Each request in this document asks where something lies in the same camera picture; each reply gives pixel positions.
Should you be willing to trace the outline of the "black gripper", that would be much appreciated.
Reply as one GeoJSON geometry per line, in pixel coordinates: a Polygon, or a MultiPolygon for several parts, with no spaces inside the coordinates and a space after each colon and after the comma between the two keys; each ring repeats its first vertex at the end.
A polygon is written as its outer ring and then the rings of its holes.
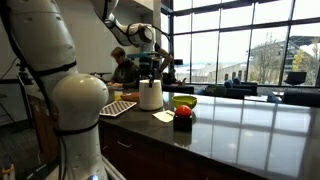
{"type": "Polygon", "coordinates": [[[149,88],[153,87],[156,79],[159,79],[160,61],[151,57],[141,57],[139,59],[139,79],[146,80],[149,88]]]}

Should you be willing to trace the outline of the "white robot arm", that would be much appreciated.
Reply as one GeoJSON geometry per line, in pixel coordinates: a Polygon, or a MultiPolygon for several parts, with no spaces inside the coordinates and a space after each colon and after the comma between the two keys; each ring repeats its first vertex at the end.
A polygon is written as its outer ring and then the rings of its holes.
{"type": "Polygon", "coordinates": [[[98,128],[108,88],[78,71],[75,44],[55,0],[1,0],[1,19],[14,53],[47,106],[58,110],[57,180],[108,180],[98,128]]]}

